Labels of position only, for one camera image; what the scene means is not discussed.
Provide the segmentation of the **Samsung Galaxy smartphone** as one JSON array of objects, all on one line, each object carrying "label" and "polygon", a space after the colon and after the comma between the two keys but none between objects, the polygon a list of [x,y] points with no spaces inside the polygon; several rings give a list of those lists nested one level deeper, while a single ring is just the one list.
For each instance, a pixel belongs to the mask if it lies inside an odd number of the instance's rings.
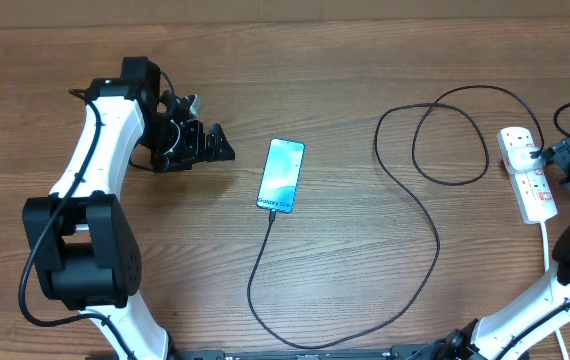
[{"label": "Samsung Galaxy smartphone", "polygon": [[271,140],[257,194],[259,208],[282,213],[293,211],[304,154],[303,143]]}]

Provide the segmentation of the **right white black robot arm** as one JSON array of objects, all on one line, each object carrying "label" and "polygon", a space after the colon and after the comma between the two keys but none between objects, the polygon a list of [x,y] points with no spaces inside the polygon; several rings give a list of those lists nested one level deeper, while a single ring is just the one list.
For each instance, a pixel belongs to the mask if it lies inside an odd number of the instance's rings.
[{"label": "right white black robot arm", "polygon": [[[570,133],[543,148],[529,130],[508,127],[497,142],[523,222],[544,227],[558,213],[545,168],[557,166],[564,175],[561,186],[570,191]],[[545,272],[530,288],[498,312],[425,345],[415,358],[526,359],[536,343],[559,334],[570,322],[570,225],[543,250]]]}]

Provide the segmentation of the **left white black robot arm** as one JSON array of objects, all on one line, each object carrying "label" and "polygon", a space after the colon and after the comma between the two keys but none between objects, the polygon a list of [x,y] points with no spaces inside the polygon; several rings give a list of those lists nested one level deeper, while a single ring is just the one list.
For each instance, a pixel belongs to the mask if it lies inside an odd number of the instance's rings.
[{"label": "left white black robot arm", "polygon": [[79,141],[49,194],[22,210],[30,254],[18,286],[21,314],[38,327],[88,319],[116,359],[179,356],[142,298],[142,256],[120,204],[135,148],[149,149],[146,169],[157,174],[235,158],[219,124],[203,129],[198,96],[162,91],[168,80],[149,58],[126,57],[119,77],[71,90],[86,109]]}]

